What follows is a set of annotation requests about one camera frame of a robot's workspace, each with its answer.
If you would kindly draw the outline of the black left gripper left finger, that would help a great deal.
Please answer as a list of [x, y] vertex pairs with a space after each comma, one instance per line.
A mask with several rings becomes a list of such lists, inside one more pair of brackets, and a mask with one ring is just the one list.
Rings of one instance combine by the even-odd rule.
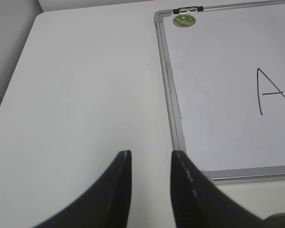
[[99, 179], [39, 228], [125, 228], [132, 196], [132, 154], [118, 152]]

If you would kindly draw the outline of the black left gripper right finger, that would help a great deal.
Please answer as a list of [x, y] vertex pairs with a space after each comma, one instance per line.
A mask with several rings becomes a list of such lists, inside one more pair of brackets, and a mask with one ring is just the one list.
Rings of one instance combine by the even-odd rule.
[[179, 228], [271, 228], [221, 192], [183, 151], [171, 153], [171, 204]]

